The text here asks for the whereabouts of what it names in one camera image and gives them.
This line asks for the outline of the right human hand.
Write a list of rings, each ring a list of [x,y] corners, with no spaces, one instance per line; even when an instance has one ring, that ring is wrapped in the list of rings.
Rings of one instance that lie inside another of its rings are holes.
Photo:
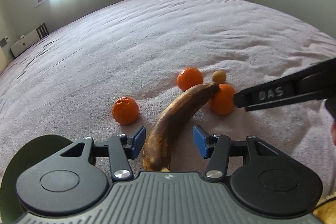
[[[336,121],[333,121],[333,123],[331,124],[331,137],[333,145],[336,145]]]

